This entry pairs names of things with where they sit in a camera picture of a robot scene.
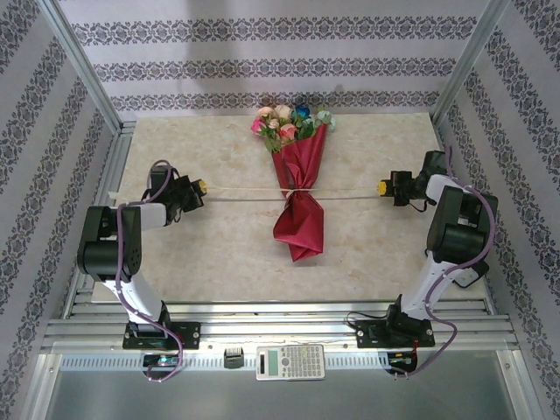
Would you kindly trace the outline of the dark red wrapping paper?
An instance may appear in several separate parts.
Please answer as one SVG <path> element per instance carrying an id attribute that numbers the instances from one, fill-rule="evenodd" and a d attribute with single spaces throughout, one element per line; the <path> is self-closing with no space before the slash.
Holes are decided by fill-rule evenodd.
<path id="1" fill-rule="evenodd" d="M 293 262 L 324 252 L 325 213 L 314 199 L 314 187 L 326 143 L 327 126 L 306 139 L 284 146 L 272 155 L 285 205 L 273 227 L 276 241 L 288 245 Z"/>

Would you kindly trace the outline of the pale mint artificial rose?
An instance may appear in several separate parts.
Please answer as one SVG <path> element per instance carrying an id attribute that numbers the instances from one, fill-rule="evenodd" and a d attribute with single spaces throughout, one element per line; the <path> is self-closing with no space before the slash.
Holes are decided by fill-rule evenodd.
<path id="1" fill-rule="evenodd" d="M 336 128 L 336 120 L 333 114 L 328 110 L 320 110 L 314 119 L 314 126 L 318 129 L 319 127 L 326 125 L 328 130 L 333 132 Z"/>

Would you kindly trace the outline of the black white handheld device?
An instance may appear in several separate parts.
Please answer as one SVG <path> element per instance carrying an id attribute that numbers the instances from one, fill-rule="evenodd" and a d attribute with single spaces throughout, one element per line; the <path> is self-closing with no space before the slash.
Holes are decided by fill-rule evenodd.
<path id="1" fill-rule="evenodd" d="M 459 288 L 466 289 L 478 282 L 488 271 L 488 264 L 482 260 L 468 268 L 457 270 L 452 282 Z"/>

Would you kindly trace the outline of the aluminium mounting rails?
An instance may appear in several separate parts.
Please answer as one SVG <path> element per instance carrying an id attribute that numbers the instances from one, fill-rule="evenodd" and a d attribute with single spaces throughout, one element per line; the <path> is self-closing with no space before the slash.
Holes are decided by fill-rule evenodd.
<path id="1" fill-rule="evenodd" d="M 171 318 L 201 324 L 200 350 L 253 348 L 261 344 L 322 343 L 325 348 L 357 347 L 349 322 L 381 316 L 383 300 L 354 302 L 170 303 Z M 452 350 L 517 350 L 519 340 L 507 315 L 495 315 L 484 299 L 448 299 L 435 310 L 434 337 L 441 345 L 452 337 Z M 41 344 L 44 353 L 121 351 L 128 317 L 116 302 L 78 303 L 68 317 L 49 321 Z"/>

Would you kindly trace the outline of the small circuit board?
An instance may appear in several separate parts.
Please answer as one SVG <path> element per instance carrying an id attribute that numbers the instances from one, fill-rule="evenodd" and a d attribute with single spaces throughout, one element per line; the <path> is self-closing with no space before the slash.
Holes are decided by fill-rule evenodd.
<path id="1" fill-rule="evenodd" d="M 179 357 L 172 354 L 146 354 L 143 357 L 144 368 L 175 368 Z"/>
<path id="2" fill-rule="evenodd" d="M 413 352 L 388 353 L 388 363 L 395 370 L 411 372 L 417 368 L 417 354 Z"/>

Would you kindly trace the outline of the grey scientific calculator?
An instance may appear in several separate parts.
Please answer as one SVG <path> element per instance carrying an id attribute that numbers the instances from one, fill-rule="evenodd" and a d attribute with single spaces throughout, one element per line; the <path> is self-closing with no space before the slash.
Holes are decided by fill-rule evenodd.
<path id="1" fill-rule="evenodd" d="M 255 377 L 260 382 L 324 380 L 324 347 L 319 344 L 258 347 Z"/>

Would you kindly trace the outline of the aluminium side rail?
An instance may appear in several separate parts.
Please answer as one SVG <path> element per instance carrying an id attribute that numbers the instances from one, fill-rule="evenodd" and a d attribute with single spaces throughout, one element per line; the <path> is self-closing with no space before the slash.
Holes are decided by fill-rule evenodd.
<path id="1" fill-rule="evenodd" d="M 124 122 L 119 133 L 113 138 L 104 161 L 101 178 L 98 182 L 92 202 L 94 206 L 106 206 L 114 202 L 114 200 L 110 198 L 109 193 L 117 191 L 121 184 L 124 166 L 126 165 L 126 159 L 136 125 L 136 122 Z M 78 265 L 75 265 L 72 280 L 66 294 L 65 306 L 61 315 L 63 319 L 70 317 L 78 290 L 82 288 L 86 281 L 87 277 L 81 274 Z"/>

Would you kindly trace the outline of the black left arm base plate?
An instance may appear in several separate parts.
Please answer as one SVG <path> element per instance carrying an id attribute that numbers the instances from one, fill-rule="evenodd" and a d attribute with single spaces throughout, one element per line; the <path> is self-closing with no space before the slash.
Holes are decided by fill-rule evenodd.
<path id="1" fill-rule="evenodd" d="M 166 331 L 163 331 L 154 325 L 129 322 L 125 328 L 122 347 L 126 350 L 178 351 L 179 344 L 173 337 L 175 335 L 181 341 L 183 349 L 199 348 L 200 323 L 172 322 L 165 328 Z"/>

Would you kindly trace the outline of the aluminium frame post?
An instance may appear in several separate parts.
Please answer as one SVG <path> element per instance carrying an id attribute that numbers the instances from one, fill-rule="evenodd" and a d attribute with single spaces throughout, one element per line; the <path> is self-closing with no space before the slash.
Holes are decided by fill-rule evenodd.
<path id="1" fill-rule="evenodd" d="M 67 20 L 58 0 L 36 0 L 38 7 L 44 14 L 46 21 L 62 45 L 66 56 L 70 59 L 74 70 L 84 83 L 87 91 L 93 98 L 96 107 L 108 124 L 113 134 L 121 131 L 123 122 L 105 91 L 102 83 L 95 72 L 88 56 L 85 54 L 74 28 Z"/>
<path id="2" fill-rule="evenodd" d="M 460 54 L 449 80 L 444 84 L 443 90 L 430 112 L 430 119 L 435 128 L 438 128 L 445 119 L 448 109 L 451 107 L 461 86 L 472 71 L 476 60 L 493 33 L 495 26 L 499 23 L 501 16 L 510 3 L 511 0 L 488 0 L 486 8 L 472 32 L 472 36 Z"/>

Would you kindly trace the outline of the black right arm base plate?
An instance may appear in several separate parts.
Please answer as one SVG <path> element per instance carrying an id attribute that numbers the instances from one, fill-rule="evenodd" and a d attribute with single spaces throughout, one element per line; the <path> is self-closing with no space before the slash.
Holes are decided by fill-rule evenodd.
<path id="1" fill-rule="evenodd" d="M 414 320 L 412 324 L 398 324 L 396 321 L 360 320 L 357 326 L 358 348 L 405 348 L 434 347 L 435 338 L 431 322 L 427 319 Z"/>

